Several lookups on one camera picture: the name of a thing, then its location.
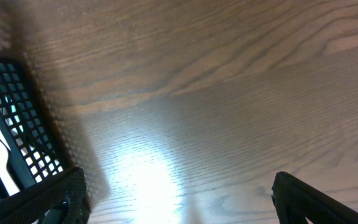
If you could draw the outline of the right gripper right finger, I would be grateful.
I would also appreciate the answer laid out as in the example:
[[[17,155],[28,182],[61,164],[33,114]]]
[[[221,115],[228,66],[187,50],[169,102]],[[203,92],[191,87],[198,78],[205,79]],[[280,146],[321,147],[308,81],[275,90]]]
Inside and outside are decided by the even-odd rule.
[[[358,212],[287,172],[278,172],[272,202],[280,224],[358,224]]]

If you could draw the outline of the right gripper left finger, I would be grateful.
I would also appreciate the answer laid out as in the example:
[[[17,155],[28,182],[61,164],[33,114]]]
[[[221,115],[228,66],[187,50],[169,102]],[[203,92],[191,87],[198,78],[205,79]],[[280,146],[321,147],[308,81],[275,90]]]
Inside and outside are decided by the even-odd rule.
[[[87,223],[83,169],[72,167],[0,200],[0,223],[33,223],[48,212],[48,223]]]

